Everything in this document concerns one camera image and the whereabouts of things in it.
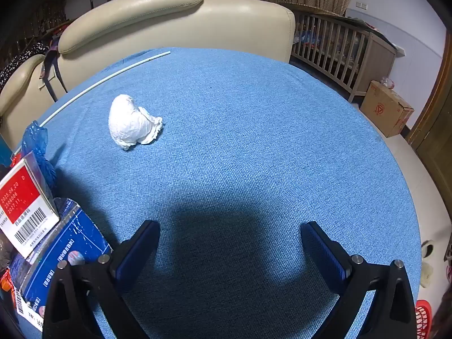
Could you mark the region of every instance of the metal screw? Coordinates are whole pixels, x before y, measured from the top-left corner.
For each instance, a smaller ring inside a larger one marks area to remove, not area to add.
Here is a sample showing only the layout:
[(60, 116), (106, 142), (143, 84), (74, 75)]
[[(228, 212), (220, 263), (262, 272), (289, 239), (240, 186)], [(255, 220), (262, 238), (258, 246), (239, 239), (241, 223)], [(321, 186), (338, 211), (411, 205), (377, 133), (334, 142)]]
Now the metal screw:
[(58, 269), (64, 269), (67, 265), (67, 261), (66, 260), (61, 260), (56, 266)]
[(101, 264), (105, 264), (109, 260), (110, 260), (110, 255), (100, 255), (97, 259), (97, 261), (100, 262)]
[(353, 261), (355, 264), (362, 264), (362, 263), (364, 262), (364, 259), (362, 258), (362, 256), (359, 256), (359, 255), (353, 255), (353, 256), (352, 256), (352, 261)]
[(402, 268), (405, 266), (405, 264), (403, 263), (403, 261), (402, 261), (402, 260), (399, 260), (399, 259), (394, 260), (394, 265), (395, 265), (396, 267), (400, 268), (400, 269), (402, 269)]

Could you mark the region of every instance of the wooden crib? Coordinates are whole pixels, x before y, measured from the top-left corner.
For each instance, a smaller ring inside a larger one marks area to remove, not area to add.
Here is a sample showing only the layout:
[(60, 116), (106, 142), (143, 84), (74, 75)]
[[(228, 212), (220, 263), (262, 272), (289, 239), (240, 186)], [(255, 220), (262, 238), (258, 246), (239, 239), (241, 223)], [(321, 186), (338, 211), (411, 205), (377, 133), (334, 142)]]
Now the wooden crib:
[(396, 49), (372, 29), (350, 19), (315, 14), (283, 4), (294, 12), (292, 56), (315, 67), (354, 96), (364, 96), (372, 80), (388, 76)]

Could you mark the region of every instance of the blue plastic bag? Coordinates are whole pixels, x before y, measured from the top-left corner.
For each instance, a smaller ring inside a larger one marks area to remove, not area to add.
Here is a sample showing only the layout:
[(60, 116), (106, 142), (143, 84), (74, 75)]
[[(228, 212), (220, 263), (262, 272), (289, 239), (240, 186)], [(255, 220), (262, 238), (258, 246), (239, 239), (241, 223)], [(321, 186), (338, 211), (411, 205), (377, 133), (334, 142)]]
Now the blue plastic bag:
[(51, 163), (45, 159), (48, 134), (47, 129), (40, 127), (36, 121), (33, 121), (23, 133), (22, 148), (20, 150), (22, 157), (33, 152), (36, 162), (44, 176), (47, 185), (52, 192), (55, 191), (57, 175)]

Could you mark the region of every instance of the blue table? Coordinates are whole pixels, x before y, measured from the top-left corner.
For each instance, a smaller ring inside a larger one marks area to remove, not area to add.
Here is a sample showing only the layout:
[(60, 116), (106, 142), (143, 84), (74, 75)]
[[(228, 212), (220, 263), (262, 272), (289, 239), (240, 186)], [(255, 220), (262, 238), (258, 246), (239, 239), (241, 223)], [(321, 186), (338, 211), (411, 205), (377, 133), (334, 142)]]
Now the blue table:
[[(124, 297), (150, 337), (310, 338), (336, 301), (303, 253), (300, 224), (312, 220), (368, 262), (404, 260), (416, 298), (414, 205), (365, 118), (291, 65), (233, 51), (170, 50), (88, 92), (47, 125), (58, 196), (78, 201), (109, 242), (128, 239), (145, 219), (161, 223), (155, 263)], [(164, 51), (111, 65), (42, 119), (101, 78)], [(111, 102), (122, 93), (164, 121), (156, 141), (127, 152), (108, 130)]]

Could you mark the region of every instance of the red basket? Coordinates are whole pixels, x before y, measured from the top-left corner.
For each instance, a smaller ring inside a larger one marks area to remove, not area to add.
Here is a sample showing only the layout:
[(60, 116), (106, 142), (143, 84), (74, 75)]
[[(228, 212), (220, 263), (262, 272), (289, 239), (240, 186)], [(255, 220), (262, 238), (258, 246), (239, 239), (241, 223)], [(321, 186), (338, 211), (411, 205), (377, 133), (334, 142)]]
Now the red basket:
[(426, 300), (416, 302), (416, 324), (418, 339), (427, 339), (432, 327), (432, 308)]

